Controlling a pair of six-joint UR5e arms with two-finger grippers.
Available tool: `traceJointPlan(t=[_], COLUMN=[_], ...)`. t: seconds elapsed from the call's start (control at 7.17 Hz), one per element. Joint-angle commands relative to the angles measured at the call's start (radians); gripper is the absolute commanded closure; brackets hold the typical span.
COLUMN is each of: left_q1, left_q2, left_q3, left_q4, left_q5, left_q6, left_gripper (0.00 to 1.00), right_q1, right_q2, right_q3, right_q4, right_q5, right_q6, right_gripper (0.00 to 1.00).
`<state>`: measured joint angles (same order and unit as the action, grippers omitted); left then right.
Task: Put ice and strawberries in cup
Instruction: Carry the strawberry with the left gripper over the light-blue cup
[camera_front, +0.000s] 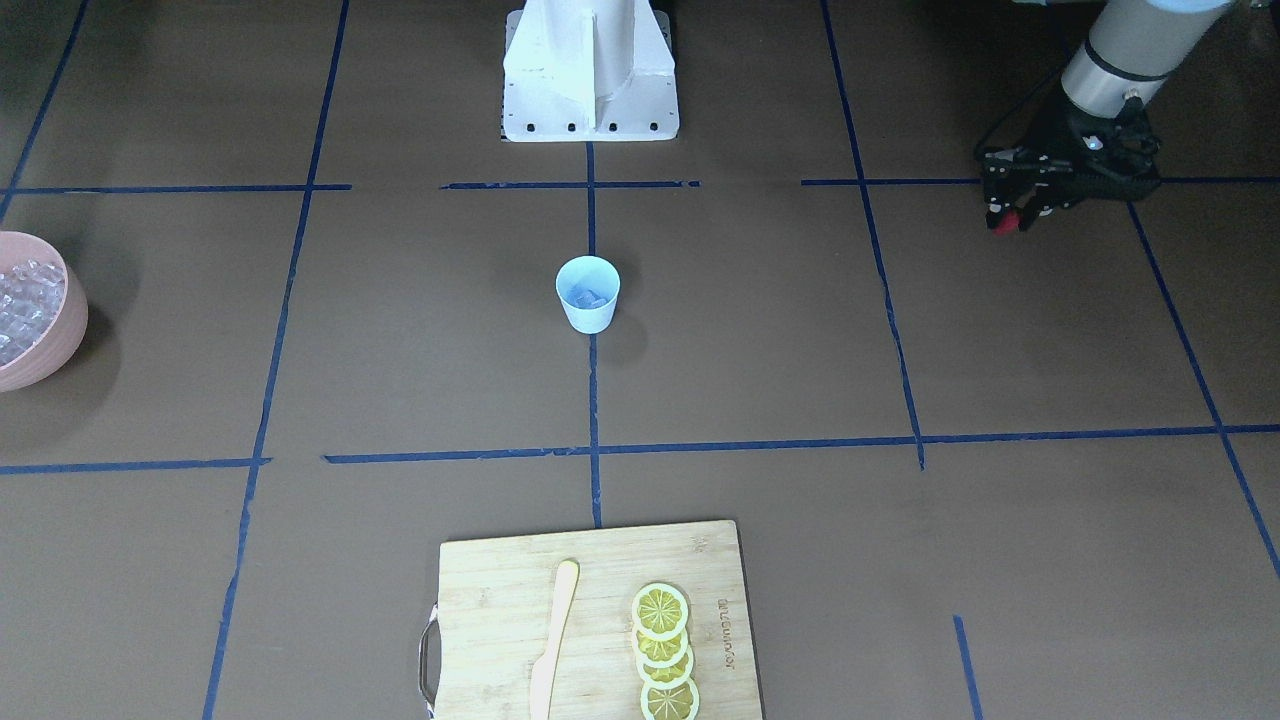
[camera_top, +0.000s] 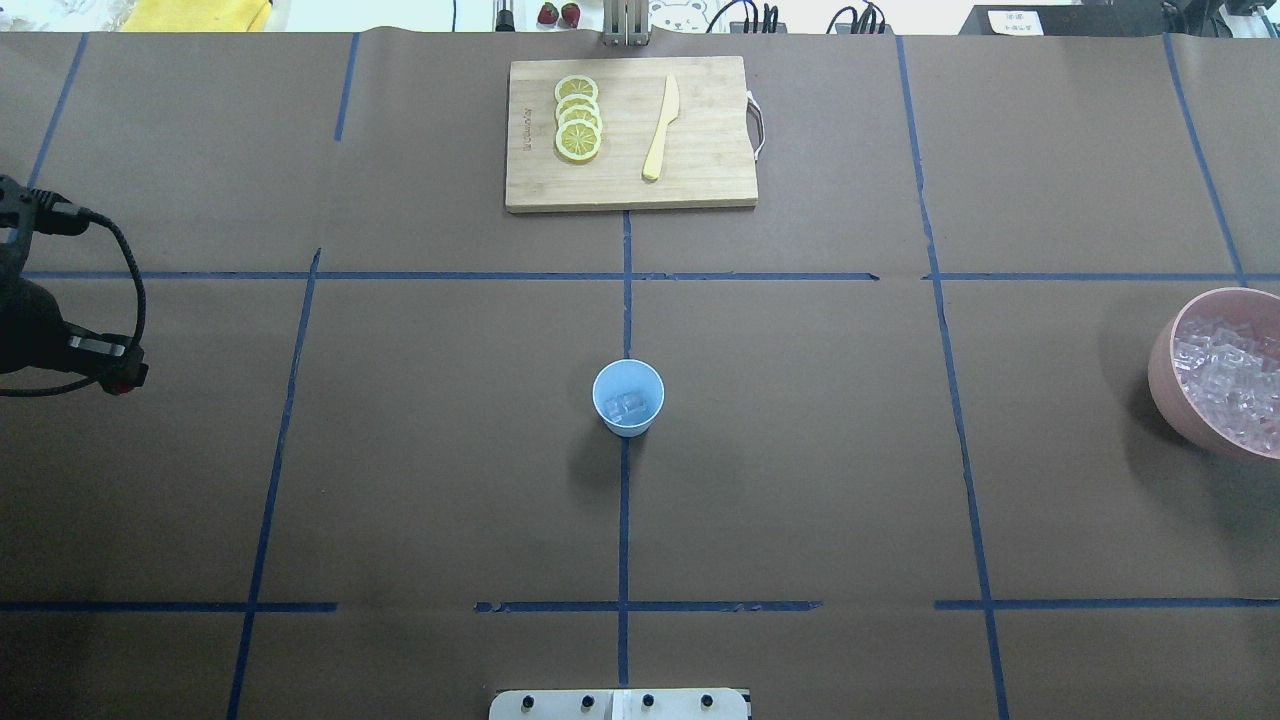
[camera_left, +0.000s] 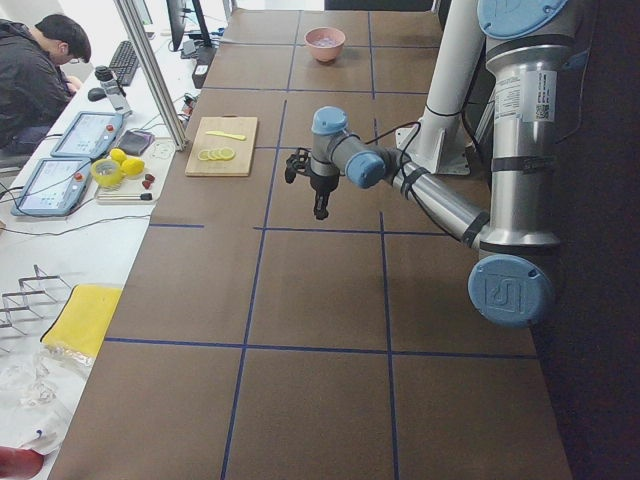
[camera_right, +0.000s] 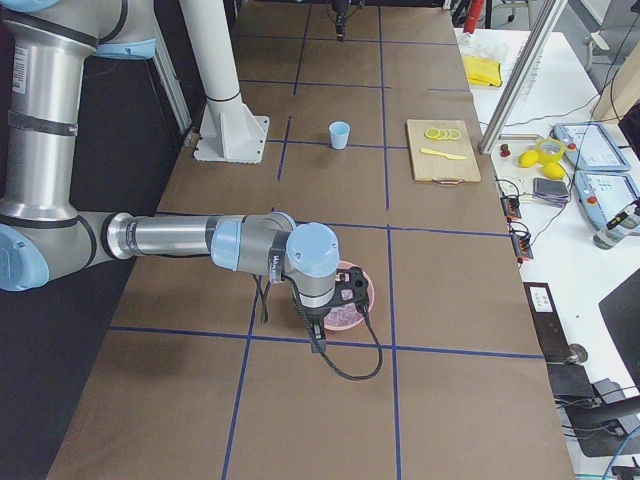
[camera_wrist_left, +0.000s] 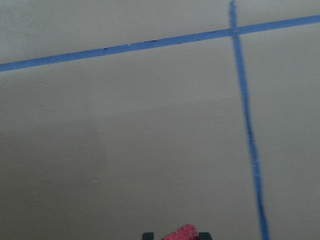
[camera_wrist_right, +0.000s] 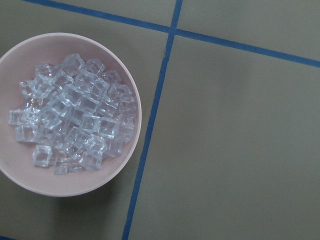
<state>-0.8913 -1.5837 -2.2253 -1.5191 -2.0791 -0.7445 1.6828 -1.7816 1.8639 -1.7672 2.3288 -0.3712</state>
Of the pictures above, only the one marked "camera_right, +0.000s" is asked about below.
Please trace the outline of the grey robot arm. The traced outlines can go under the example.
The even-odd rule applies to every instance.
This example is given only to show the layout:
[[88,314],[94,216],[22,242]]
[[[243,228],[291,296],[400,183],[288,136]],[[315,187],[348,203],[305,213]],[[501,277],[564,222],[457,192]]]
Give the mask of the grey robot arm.
[[289,282],[314,352],[340,301],[338,241],[325,225],[265,215],[135,217],[80,212],[70,186],[84,62],[147,60],[156,51],[149,1],[5,1],[15,40],[1,286],[37,288],[112,259],[208,256],[219,267]]

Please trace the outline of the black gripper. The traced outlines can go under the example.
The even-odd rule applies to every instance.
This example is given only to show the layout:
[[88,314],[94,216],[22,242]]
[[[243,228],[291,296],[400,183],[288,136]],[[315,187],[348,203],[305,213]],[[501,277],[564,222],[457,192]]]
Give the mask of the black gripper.
[[336,14],[335,33],[338,41],[344,41],[346,35],[346,14],[349,10],[349,0],[332,0],[331,8]]
[[313,354],[326,352],[326,334],[322,323],[331,310],[332,306],[309,307],[302,305],[300,307],[301,318],[306,324],[310,325],[308,327],[308,335]]

